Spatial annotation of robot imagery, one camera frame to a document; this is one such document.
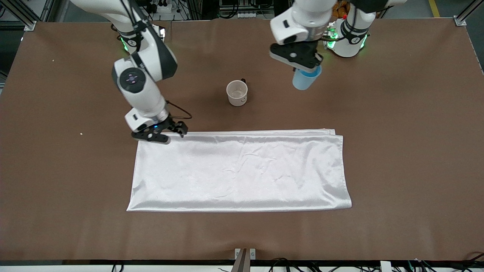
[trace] light blue plastic cup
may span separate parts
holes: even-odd
[[[312,73],[308,73],[301,69],[296,69],[294,72],[294,77],[292,78],[292,85],[294,85],[294,87],[298,90],[307,90],[313,84],[316,78],[318,78],[322,71],[323,69],[321,66],[318,66]]]

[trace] robotic arm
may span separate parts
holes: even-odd
[[[351,0],[346,19],[328,26],[336,0],[295,0],[285,12],[271,20],[276,44],[270,56],[294,68],[313,73],[323,57],[318,41],[341,57],[353,57],[363,47],[376,12],[407,0]]]
[[[175,122],[156,82],[172,77],[178,63],[163,43],[160,28],[152,25],[133,0],[71,0],[79,8],[107,18],[128,46],[130,56],[114,62],[112,77],[133,107],[125,116],[135,139],[168,143],[164,129],[183,137],[188,128]]]

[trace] white cloth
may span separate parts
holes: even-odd
[[[128,211],[288,212],[351,207],[334,130],[189,132],[138,142]]]

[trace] yellow tape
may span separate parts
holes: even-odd
[[[432,14],[434,15],[434,17],[440,17],[440,13],[437,9],[437,4],[435,4],[435,0],[428,0],[428,3],[430,4],[430,9],[432,10]]]

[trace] brown table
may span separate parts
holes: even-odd
[[[25,34],[1,107],[0,259],[463,259],[484,250],[484,76],[451,19],[382,19],[355,58],[324,53],[308,91],[269,57],[262,20],[175,22],[163,95],[191,131],[334,128],[353,208],[126,212],[136,141],[107,23]],[[232,107],[225,85],[244,77]]]

